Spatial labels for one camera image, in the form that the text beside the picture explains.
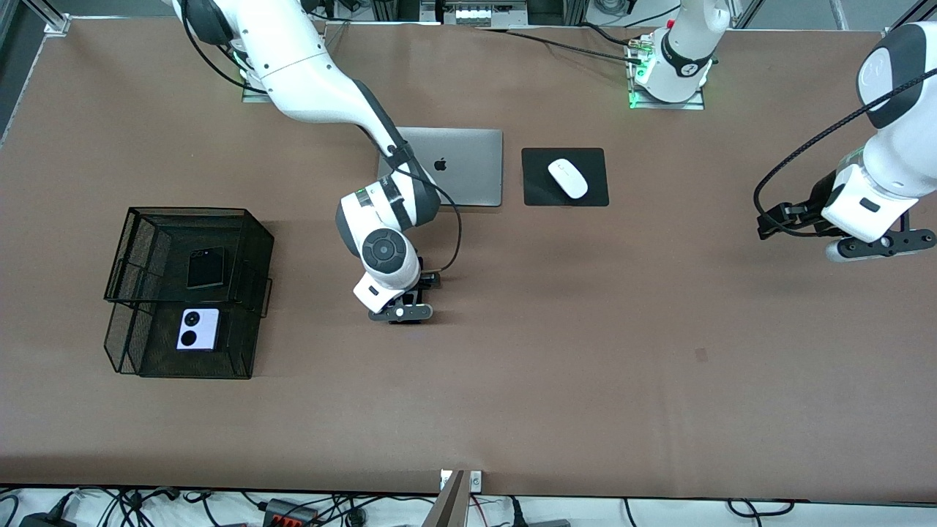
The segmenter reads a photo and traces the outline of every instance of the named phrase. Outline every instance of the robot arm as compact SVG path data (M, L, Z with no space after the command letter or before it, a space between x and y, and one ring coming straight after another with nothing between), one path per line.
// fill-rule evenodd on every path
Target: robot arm
M731 19L724 0L682 0L673 25L649 36L647 65L635 83L664 102L688 100L706 82L712 54Z
M864 105L937 68L937 23L910 23L883 38L856 79ZM908 209L937 189L937 81L924 80L872 107L877 132L822 179L804 203L782 203L759 218L762 239L813 226L818 235L848 237L827 256L845 261L906 254L934 246L928 230L910 230ZM897 221L898 231L890 231Z
M342 240L366 271L354 292L380 312L420 277L416 251L402 233L436 216L432 178L374 94L335 65L297 0L175 0L175 9L201 40L246 53L248 77L283 114L357 125L395 168L342 198L335 213Z

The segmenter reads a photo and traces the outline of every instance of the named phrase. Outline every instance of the black smartphone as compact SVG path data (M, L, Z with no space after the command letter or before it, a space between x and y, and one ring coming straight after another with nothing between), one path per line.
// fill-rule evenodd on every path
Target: black smartphone
M200 248L188 255L188 289L225 285L225 248Z

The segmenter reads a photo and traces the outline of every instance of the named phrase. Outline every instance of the brown table surface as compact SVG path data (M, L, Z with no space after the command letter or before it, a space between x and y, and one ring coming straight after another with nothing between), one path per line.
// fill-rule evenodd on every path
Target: brown table surface
M587 30L548 38L613 53ZM751 190L857 106L875 34L730 33L704 112L627 108L619 64L467 28L351 27L335 60L398 126L504 130L430 324L369 322L338 199L376 154L237 90L172 19L50 39L0 152L0 480L490 493L937 497L937 251L829 263L760 242ZM220 55L212 55L221 60ZM864 119L778 177L812 184ZM605 208L527 207L520 151L598 146ZM937 226L932 199L915 209ZM251 381L112 372L101 300L128 206L236 206L276 236ZM412 232L448 258L454 215Z

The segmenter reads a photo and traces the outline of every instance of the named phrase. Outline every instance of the silver laptop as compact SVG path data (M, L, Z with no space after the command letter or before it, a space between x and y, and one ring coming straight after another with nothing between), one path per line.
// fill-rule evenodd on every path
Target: silver laptop
M457 205L501 205L501 130L401 128L424 170ZM390 173L383 158L378 177ZM449 204L441 195L443 204Z

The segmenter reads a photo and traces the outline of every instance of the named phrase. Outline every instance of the mouse pad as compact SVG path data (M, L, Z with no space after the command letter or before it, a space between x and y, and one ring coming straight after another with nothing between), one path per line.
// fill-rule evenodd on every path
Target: mouse pad
M586 195L578 200L566 195L546 167L557 159L567 159L588 183ZM608 206L608 180L605 153L601 148L524 148L524 204L585 207Z

